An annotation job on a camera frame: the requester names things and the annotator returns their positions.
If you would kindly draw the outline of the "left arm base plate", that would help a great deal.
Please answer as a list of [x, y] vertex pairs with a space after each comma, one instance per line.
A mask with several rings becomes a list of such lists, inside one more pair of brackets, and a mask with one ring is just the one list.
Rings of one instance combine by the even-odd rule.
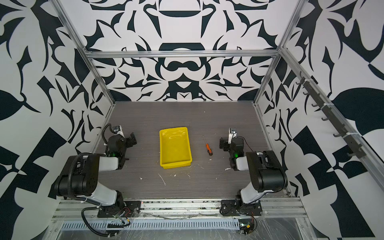
[[114, 215], [119, 215], [120, 217], [130, 218], [140, 213], [141, 204], [141, 201], [124, 201], [121, 206], [115, 204], [112, 206], [101, 207], [97, 217], [112, 218]]

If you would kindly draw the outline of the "orange black screwdriver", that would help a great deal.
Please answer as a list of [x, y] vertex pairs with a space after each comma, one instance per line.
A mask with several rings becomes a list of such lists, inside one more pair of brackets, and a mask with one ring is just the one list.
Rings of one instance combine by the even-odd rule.
[[203, 139], [205, 141], [205, 146], [206, 146], [206, 149], [207, 149], [207, 152], [208, 152], [209, 156], [212, 156], [213, 152], [212, 152], [212, 149], [210, 148], [210, 145], [207, 143], [207, 141], [206, 141], [204, 136], [203, 136]]

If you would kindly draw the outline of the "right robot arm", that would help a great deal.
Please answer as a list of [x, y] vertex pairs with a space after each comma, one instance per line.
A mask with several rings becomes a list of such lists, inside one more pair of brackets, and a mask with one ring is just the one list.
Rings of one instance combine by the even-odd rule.
[[250, 183], [236, 195], [238, 206], [254, 205], [270, 193], [280, 192], [288, 186], [288, 179], [274, 151], [245, 152], [245, 139], [231, 141], [220, 138], [220, 149], [230, 155], [230, 166], [235, 171], [248, 171]]

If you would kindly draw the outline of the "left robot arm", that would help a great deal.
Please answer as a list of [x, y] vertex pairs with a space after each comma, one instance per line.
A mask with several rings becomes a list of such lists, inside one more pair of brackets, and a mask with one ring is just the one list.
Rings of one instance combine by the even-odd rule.
[[83, 153], [70, 156], [54, 183], [54, 194], [96, 206], [124, 208], [122, 194], [101, 184], [99, 173], [121, 170], [127, 160], [127, 149], [136, 144], [134, 133], [128, 138], [115, 134], [108, 139], [104, 154]]

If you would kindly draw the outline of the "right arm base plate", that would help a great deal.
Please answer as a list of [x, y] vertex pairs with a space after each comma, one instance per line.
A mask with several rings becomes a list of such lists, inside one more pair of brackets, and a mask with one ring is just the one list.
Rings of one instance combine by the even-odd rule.
[[246, 205], [236, 200], [221, 200], [220, 214], [225, 217], [232, 216], [261, 216], [260, 203]]

